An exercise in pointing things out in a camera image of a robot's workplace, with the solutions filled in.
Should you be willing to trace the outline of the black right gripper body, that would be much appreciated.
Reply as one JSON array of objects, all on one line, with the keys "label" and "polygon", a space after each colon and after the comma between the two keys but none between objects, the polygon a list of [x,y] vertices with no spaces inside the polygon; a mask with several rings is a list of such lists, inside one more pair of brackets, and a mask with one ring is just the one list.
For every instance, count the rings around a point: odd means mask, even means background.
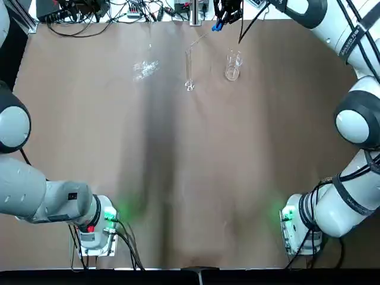
[{"label": "black right gripper body", "polygon": [[242,0],[221,0],[223,11],[237,11],[242,6]]}]

